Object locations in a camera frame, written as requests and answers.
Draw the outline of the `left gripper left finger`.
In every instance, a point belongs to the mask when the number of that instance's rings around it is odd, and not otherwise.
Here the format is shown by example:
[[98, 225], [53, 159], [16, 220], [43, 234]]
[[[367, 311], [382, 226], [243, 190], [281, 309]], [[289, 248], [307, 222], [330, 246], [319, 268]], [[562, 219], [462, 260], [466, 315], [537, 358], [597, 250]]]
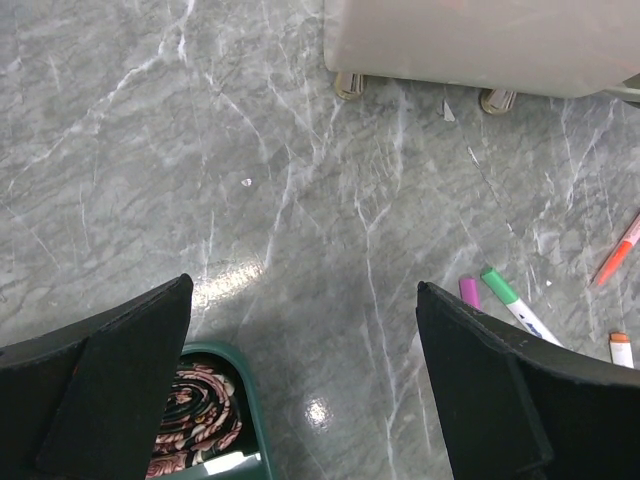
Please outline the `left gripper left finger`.
[[191, 315], [183, 274], [1, 350], [4, 479], [142, 479]]

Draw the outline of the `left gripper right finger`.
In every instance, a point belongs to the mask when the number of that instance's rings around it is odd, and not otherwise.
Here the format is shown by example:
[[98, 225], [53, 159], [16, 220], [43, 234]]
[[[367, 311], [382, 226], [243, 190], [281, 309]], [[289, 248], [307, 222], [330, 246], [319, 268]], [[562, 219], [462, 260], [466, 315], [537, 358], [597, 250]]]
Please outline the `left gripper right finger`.
[[417, 325], [456, 479], [636, 479], [639, 373], [531, 335], [433, 283]]

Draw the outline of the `round drawer organizer box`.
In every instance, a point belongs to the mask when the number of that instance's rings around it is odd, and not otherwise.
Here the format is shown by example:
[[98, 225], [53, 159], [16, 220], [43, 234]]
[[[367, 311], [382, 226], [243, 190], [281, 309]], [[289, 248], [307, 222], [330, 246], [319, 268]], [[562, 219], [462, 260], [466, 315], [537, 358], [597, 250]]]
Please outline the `round drawer organizer box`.
[[516, 93], [639, 101], [636, 1], [327, 1], [324, 60], [337, 91], [365, 76], [485, 89], [483, 108]]

